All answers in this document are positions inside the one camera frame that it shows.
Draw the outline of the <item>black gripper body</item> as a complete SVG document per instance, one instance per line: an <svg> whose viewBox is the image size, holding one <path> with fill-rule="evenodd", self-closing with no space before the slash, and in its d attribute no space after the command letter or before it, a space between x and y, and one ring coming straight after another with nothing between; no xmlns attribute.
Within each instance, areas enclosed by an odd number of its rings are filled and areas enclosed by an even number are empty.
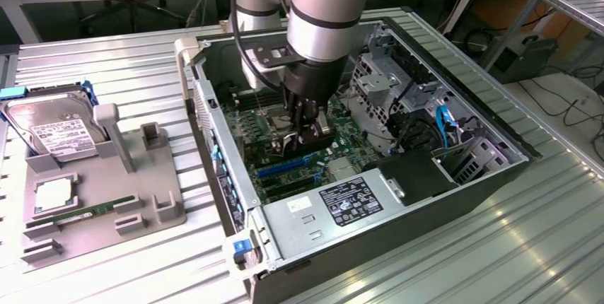
<svg viewBox="0 0 604 304"><path fill-rule="evenodd" d="M315 62L304 59L288 64L284 68L284 104L291 106L296 101L314 102L325 106L339 87L347 56L330 62Z"/></svg>

